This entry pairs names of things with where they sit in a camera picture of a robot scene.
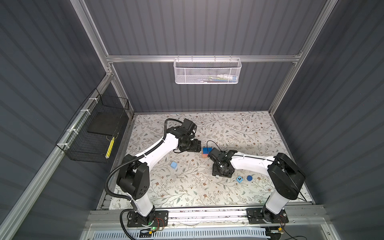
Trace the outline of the light blue cube block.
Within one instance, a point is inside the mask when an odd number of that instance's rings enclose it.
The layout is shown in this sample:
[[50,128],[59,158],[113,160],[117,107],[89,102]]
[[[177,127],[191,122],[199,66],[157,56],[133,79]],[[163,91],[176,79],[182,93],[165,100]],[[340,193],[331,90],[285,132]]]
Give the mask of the light blue cube block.
[[175,170],[175,169],[177,169],[177,167],[178,167],[178,164],[177,164],[176,162],[172,162],[172,163],[171,163],[171,168],[172,168],[172,169]]

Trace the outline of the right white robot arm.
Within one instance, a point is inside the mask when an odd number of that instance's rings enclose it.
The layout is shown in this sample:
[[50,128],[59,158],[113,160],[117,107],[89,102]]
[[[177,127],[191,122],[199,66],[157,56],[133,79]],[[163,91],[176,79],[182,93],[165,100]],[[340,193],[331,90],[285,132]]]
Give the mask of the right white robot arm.
[[264,205],[263,215],[272,217],[279,216],[289,201],[297,199],[306,179],[304,172],[284,153],[262,157],[213,148],[208,158],[214,163],[213,176],[230,178],[235,170],[248,170],[270,177],[275,190]]

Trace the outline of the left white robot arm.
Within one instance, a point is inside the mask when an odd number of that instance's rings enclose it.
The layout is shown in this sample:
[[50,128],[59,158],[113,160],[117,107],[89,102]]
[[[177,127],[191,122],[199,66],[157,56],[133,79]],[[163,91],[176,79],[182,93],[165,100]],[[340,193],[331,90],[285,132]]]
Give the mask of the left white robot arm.
[[197,125],[191,120],[166,119],[164,134],[155,144],[135,156],[126,155],[123,160],[125,166],[119,169],[116,184],[140,216],[148,217],[155,210],[147,194],[151,170],[170,152],[201,152],[201,141],[195,138],[196,131]]

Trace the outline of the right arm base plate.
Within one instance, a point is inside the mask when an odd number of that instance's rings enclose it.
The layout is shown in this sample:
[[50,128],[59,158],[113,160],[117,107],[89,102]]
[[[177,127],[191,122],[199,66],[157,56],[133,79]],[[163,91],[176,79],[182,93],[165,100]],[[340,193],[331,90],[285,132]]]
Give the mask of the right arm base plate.
[[285,209],[274,214],[266,207],[247,208],[246,214],[250,224],[287,224],[289,222]]

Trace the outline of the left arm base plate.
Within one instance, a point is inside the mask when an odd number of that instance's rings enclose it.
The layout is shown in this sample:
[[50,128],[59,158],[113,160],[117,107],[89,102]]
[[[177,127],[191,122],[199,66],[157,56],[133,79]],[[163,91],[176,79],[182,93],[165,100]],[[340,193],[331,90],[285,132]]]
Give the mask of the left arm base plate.
[[129,211],[127,216],[127,227],[166,227],[168,225],[169,212],[155,210],[151,211],[148,216],[143,217],[139,213]]

